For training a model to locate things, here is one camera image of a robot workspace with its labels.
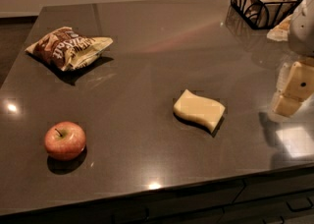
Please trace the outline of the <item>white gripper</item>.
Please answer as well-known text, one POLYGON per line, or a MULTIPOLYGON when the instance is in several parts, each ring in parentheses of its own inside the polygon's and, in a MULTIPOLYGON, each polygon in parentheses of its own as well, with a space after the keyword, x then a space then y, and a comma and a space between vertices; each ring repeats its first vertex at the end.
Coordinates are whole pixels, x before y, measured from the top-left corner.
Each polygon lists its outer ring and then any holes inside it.
MULTIPOLYGON (((314 56, 314 0, 302 0, 290 19, 289 48, 303 56, 314 56)), ((305 101, 314 92, 314 67, 294 62, 284 87, 284 96, 305 101)))

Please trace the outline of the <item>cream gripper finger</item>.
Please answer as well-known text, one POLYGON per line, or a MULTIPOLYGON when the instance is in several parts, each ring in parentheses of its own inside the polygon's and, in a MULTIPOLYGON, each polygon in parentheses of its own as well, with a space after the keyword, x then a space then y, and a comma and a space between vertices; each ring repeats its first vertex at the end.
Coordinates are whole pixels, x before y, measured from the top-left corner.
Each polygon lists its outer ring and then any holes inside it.
POLYGON ((275 92, 272 99, 272 111, 275 114, 290 117, 301 107, 302 102, 290 97, 285 97, 279 92, 275 92))

